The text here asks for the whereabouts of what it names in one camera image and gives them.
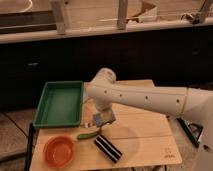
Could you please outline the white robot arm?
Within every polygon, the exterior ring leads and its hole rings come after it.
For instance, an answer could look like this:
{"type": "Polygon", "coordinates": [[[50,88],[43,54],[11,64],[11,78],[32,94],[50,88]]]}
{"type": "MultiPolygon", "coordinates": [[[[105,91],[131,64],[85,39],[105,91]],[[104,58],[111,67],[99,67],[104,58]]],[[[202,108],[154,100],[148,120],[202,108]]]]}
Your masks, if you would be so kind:
{"type": "Polygon", "coordinates": [[[188,87],[128,86],[116,82],[109,68],[100,69],[87,86],[87,94],[100,112],[113,103],[141,108],[203,127],[193,171],[213,171],[213,91],[188,87]]]}

